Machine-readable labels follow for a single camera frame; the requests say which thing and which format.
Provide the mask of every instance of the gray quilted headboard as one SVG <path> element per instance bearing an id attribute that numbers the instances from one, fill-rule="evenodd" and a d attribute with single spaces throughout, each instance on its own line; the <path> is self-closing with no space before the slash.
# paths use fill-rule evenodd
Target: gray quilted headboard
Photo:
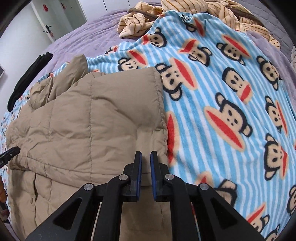
<path id="1" fill-rule="evenodd" d="M 258 17 L 274 38 L 281 43 L 281 51 L 290 60 L 293 43 L 274 14 L 259 0 L 235 0 L 245 6 L 253 15 Z"/>

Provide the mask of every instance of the black cloth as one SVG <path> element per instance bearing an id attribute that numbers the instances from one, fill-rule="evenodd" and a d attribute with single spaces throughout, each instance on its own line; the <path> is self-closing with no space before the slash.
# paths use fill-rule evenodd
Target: black cloth
<path id="1" fill-rule="evenodd" d="M 46 52 L 44 55 L 39 55 L 35 62 L 28 68 L 25 74 L 17 82 L 12 95 L 7 103 L 7 110 L 12 111 L 15 102 L 22 96 L 26 88 L 30 85 L 37 74 L 48 64 L 54 55 Z"/>

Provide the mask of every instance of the triangular cutout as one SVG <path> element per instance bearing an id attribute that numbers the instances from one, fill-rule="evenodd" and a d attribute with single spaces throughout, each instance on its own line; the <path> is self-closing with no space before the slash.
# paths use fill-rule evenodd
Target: triangular cutout
<path id="1" fill-rule="evenodd" d="M 211 203 L 222 229 L 227 229 L 237 224 L 236 218 L 232 216 L 215 198 L 211 198 Z"/>
<path id="2" fill-rule="evenodd" d="M 70 230 L 81 202 L 82 199 L 76 199 L 59 216 L 55 218 L 53 223 L 62 227 L 63 229 Z"/>

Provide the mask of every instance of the red chinese character decoration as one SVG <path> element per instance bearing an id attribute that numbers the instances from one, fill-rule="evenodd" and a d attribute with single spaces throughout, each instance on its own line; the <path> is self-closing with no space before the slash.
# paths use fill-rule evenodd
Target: red chinese character decoration
<path id="1" fill-rule="evenodd" d="M 43 10 L 48 12 L 48 7 L 45 4 L 43 4 Z"/>

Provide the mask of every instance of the beige striped blanket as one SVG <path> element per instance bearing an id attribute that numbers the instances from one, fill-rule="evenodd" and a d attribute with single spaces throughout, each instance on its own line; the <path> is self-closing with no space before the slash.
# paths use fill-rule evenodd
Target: beige striped blanket
<path id="1" fill-rule="evenodd" d="M 238 19 L 234 15 L 231 9 L 238 9 L 250 14 L 251 12 L 241 4 L 232 0 L 161 0 L 161 7 L 154 7 L 146 2 L 139 2 L 135 8 L 157 16 L 169 10 L 188 12 L 191 14 L 208 12 L 221 19 L 223 23 L 234 30 L 241 32 L 258 32 L 276 48 L 280 49 L 279 41 L 271 36 L 265 27 L 259 25 L 254 20 L 245 17 L 240 17 Z M 130 12 L 120 18 L 117 32 L 120 38 L 140 37 L 150 29 L 153 23 L 154 21 L 148 20 L 142 13 Z"/>

